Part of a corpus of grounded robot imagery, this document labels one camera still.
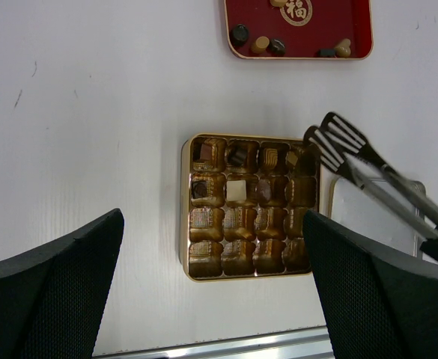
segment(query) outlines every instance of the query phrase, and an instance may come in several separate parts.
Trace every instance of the gold plastic tray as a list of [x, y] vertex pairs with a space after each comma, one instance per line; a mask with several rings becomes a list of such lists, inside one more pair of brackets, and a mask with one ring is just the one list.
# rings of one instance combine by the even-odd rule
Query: gold plastic tray
[[[193, 160], [206, 144], [210, 159]], [[234, 166], [233, 149], [246, 150], [245, 164]], [[274, 149], [276, 159], [265, 149]], [[293, 166], [287, 154], [296, 154]], [[245, 180], [246, 199], [227, 200], [227, 181]], [[260, 180], [271, 196], [257, 196]], [[202, 183], [204, 197], [192, 186]], [[302, 217], [320, 203], [320, 163], [301, 140], [202, 133], [182, 148], [180, 261], [192, 280], [243, 279], [309, 274]]]

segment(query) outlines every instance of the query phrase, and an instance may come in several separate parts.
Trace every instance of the slotted spatula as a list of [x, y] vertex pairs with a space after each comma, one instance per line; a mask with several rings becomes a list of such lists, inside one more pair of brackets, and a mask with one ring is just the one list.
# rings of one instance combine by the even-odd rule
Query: slotted spatula
[[320, 128], [335, 143], [340, 144], [344, 152], [361, 159], [375, 167], [402, 195], [416, 208], [429, 217], [437, 225], [438, 206], [426, 195], [417, 191], [410, 181], [401, 176], [389, 165], [371, 146], [367, 137], [355, 126], [335, 112], [329, 112], [322, 121]]
[[334, 142], [320, 127], [311, 126], [305, 132], [304, 144], [315, 144], [320, 150], [321, 163], [332, 173], [342, 176], [360, 188], [367, 195], [395, 213], [402, 221], [409, 224], [423, 239], [438, 239], [438, 231], [434, 230], [423, 219], [410, 212], [387, 191], [374, 184], [356, 166], [348, 161], [344, 148]]

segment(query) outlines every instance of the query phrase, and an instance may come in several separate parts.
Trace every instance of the red box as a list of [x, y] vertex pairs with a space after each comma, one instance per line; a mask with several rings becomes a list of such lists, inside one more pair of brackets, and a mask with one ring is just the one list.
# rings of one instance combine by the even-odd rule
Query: red box
[[[369, 0], [288, 0], [273, 7], [270, 0], [224, 0], [225, 24], [231, 51], [245, 59], [361, 60], [373, 47]], [[249, 39], [234, 47], [229, 32], [238, 24], [249, 30]], [[250, 50], [260, 36], [284, 42], [285, 56]], [[349, 58], [320, 58], [320, 49], [333, 49], [343, 39], [351, 41]]]

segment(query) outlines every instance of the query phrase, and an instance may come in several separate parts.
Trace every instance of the empty compartment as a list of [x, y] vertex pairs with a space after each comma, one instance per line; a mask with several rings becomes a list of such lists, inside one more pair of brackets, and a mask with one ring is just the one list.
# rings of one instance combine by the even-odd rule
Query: empty compartment
[[237, 174], [254, 174], [258, 170], [257, 151], [257, 141], [231, 141], [225, 149], [227, 169]]
[[285, 243], [275, 239], [259, 242], [253, 260], [258, 274], [281, 273], [285, 270], [282, 262], [282, 251]]
[[288, 244], [284, 251], [284, 263], [288, 271], [301, 271], [305, 273], [311, 271], [303, 239], [294, 239]]
[[287, 211], [283, 208], [259, 208], [255, 219], [255, 234], [261, 241], [266, 239], [284, 240], [284, 219]]
[[263, 207], [287, 206], [287, 198], [285, 197], [287, 184], [288, 178], [284, 176], [261, 177], [255, 187], [258, 204]]
[[229, 208], [225, 212], [224, 237], [229, 242], [236, 239], [253, 241], [255, 239], [254, 220], [257, 217], [255, 209], [239, 207]]
[[314, 177], [294, 177], [285, 191], [291, 206], [312, 208], [317, 198], [317, 180]]
[[190, 212], [190, 241], [222, 241], [222, 221], [225, 213], [220, 208], [195, 208]]
[[222, 253], [222, 268], [225, 275], [245, 275], [255, 272], [252, 255], [255, 244], [248, 241], [228, 243]]
[[303, 237], [302, 222], [307, 211], [308, 208], [304, 207], [294, 207], [288, 210], [288, 215], [285, 218], [285, 232], [289, 238]]
[[189, 248], [189, 274], [191, 277], [218, 277], [222, 274], [220, 243], [200, 242]]
[[197, 137], [192, 142], [192, 167], [202, 172], [223, 172], [225, 169], [224, 138]]
[[264, 142], [258, 152], [258, 166], [265, 174], [287, 174], [285, 157], [290, 147], [288, 144]]
[[229, 207], [254, 207], [257, 206], [257, 195], [255, 193], [255, 186], [258, 183], [258, 177], [254, 174], [229, 174], [227, 181], [246, 181], [246, 196], [245, 200], [229, 201], [227, 193], [225, 194], [225, 202]]
[[314, 176], [320, 161], [320, 151], [314, 144], [298, 151], [297, 163], [292, 169], [294, 176]]
[[222, 207], [225, 176], [223, 174], [193, 174], [191, 203], [196, 207]]

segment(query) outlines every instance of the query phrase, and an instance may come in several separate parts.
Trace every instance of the heart-shaped chocolate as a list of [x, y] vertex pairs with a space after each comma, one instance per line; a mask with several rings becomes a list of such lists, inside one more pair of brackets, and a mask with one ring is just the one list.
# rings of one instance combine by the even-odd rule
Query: heart-shaped chocolate
[[350, 39], [343, 39], [334, 48], [336, 54], [340, 58], [349, 58], [352, 55], [352, 50], [350, 49], [351, 41]]

